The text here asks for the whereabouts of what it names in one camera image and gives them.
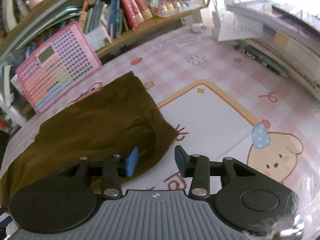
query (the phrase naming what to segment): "ribbed gray plate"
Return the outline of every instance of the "ribbed gray plate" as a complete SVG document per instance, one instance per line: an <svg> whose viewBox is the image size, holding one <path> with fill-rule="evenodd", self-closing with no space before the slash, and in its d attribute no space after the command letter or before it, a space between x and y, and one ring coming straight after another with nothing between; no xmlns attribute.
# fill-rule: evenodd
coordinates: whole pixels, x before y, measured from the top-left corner
<svg viewBox="0 0 320 240"><path fill-rule="evenodd" d="M97 214L73 230L43 235L18 230L10 240L244 240L223 224L208 203L186 197L182 190L129 190L119 200L105 201Z"/></svg>

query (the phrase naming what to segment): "cartoon dog illustration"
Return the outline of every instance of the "cartoon dog illustration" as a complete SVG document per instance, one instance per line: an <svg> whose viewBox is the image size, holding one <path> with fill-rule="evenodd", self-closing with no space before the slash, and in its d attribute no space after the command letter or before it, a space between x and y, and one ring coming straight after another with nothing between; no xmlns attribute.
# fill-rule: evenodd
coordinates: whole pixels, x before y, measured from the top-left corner
<svg viewBox="0 0 320 240"><path fill-rule="evenodd" d="M66 107L71 106L73 104L75 104L76 102L81 101L82 99L88 97L89 95L92 95L93 93L101 90L102 87L102 83L101 82L97 82L95 84L93 84L88 90L87 92L81 93L80 96L76 99L71 101Z"/></svg>
<svg viewBox="0 0 320 240"><path fill-rule="evenodd" d="M290 133L267 132L269 128L268 120L262 120L254 126L247 165L282 182L296 167L303 144Z"/></svg>

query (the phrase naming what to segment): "black circular disc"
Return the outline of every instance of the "black circular disc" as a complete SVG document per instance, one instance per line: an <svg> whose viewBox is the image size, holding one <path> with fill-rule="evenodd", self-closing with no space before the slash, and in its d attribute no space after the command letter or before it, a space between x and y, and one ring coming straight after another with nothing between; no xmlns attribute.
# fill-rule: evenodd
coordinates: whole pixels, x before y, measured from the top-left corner
<svg viewBox="0 0 320 240"><path fill-rule="evenodd" d="M291 195L290 189L276 181L241 178L219 190L213 206L220 218L235 229L264 235L265 232L254 225L290 212L293 206Z"/></svg>
<svg viewBox="0 0 320 240"><path fill-rule="evenodd" d="M81 182L55 176L34 182L13 195L10 213L25 230L52 234L84 223L95 211L97 198Z"/></svg>
<svg viewBox="0 0 320 240"><path fill-rule="evenodd" d="M279 204L278 197L275 194L259 189L243 193L241 201L247 208L253 211L271 211Z"/></svg>

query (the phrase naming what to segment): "blue gripper pad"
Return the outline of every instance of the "blue gripper pad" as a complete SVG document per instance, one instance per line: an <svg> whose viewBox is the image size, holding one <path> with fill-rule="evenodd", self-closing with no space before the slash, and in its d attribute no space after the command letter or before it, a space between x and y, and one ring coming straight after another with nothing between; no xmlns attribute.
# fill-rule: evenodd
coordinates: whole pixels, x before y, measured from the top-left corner
<svg viewBox="0 0 320 240"><path fill-rule="evenodd" d="M125 160L125 171L127 174L127 177L131 177L134 168L136 167L138 161L138 147L135 147L133 151L130 153L129 157Z"/></svg>

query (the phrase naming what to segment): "green screen display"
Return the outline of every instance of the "green screen display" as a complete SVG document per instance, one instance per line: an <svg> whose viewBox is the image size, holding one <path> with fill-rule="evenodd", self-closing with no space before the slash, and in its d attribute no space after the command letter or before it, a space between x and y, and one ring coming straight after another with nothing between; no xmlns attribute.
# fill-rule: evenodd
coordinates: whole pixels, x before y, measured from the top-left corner
<svg viewBox="0 0 320 240"><path fill-rule="evenodd" d="M40 60L41 64L43 62L45 62L50 56L52 56L54 54L54 50L52 49L52 47L48 47L47 49L45 49L44 52L42 52L39 56L38 59Z"/></svg>

